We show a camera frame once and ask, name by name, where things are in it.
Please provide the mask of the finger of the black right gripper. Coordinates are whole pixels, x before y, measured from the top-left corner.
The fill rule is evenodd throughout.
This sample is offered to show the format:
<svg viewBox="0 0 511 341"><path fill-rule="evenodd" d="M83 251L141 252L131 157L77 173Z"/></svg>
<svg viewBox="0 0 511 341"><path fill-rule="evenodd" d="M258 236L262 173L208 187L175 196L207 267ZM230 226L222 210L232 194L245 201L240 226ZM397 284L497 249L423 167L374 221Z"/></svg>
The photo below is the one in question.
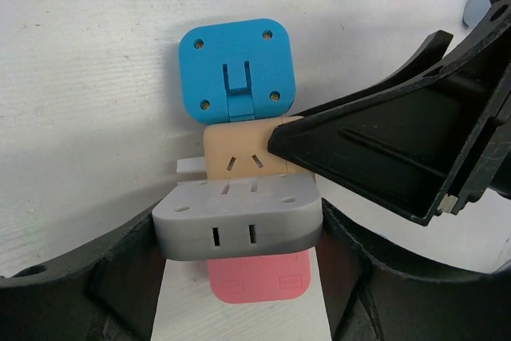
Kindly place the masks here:
<svg viewBox="0 0 511 341"><path fill-rule="evenodd" d="M366 89L295 113L295 116L307 117L314 115L400 85L439 62L444 57L453 38L454 36L451 33L438 30L428 35L415 53L399 69L385 79Z"/></svg>
<svg viewBox="0 0 511 341"><path fill-rule="evenodd" d="M268 151L416 224L510 195L510 0L429 69L279 126Z"/></svg>

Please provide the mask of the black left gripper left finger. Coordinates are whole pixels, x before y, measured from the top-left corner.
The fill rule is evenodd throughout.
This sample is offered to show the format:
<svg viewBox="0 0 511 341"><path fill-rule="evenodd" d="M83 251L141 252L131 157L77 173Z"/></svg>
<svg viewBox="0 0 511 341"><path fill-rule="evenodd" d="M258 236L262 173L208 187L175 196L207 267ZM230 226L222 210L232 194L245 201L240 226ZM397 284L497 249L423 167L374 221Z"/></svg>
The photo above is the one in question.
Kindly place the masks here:
<svg viewBox="0 0 511 341"><path fill-rule="evenodd" d="M1 279L3 340L149 340L164 276L152 210Z"/></svg>

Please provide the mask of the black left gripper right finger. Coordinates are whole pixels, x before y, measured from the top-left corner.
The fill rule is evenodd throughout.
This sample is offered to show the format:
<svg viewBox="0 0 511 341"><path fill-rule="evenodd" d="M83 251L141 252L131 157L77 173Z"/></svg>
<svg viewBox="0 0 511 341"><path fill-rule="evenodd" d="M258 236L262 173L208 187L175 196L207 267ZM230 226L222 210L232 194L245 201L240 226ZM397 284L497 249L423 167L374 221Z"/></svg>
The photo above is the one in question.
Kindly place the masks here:
<svg viewBox="0 0 511 341"><path fill-rule="evenodd" d="M508 340L510 270L478 273L406 250L323 200L316 247L333 340Z"/></svg>

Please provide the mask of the pink square plug adapter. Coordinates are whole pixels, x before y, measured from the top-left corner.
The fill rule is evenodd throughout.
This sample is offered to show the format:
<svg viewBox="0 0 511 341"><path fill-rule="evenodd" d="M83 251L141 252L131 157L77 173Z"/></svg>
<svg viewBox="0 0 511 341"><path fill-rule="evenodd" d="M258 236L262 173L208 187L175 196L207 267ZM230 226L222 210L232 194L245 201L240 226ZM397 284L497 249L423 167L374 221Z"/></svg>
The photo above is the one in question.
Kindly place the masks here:
<svg viewBox="0 0 511 341"><path fill-rule="evenodd" d="M209 260L212 293L225 303L271 302L300 297L311 283L308 250L274 256Z"/></svg>

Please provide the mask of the grey plug adapter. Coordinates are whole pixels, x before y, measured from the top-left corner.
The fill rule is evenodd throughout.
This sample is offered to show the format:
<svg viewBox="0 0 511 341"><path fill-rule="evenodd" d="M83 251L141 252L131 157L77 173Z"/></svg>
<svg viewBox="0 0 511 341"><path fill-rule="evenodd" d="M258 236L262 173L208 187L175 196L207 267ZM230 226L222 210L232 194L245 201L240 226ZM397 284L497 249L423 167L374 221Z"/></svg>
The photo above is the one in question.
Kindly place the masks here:
<svg viewBox="0 0 511 341"><path fill-rule="evenodd" d="M203 180L177 185L153 211L170 260L301 252L322 235L322 198L307 173Z"/></svg>

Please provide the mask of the beige cube socket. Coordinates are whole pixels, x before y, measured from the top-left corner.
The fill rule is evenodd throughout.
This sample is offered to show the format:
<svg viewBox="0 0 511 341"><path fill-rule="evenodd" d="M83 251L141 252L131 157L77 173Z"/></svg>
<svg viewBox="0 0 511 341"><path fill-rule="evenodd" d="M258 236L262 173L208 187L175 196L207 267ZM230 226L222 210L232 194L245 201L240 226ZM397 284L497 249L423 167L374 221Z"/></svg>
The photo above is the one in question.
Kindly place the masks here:
<svg viewBox="0 0 511 341"><path fill-rule="evenodd" d="M204 131L204 157L209 180L306 173L307 170L267 150L274 129L297 117L210 125Z"/></svg>

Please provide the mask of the blue square plug adapter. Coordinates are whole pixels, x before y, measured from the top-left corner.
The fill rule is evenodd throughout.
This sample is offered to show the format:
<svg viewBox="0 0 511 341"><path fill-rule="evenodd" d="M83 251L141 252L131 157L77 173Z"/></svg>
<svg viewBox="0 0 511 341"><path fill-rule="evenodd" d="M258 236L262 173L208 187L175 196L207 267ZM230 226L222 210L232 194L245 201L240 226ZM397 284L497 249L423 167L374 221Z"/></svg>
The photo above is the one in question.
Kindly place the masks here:
<svg viewBox="0 0 511 341"><path fill-rule="evenodd" d="M196 27L178 58L184 107L202 124L280 117L294 103L291 42L275 20Z"/></svg>

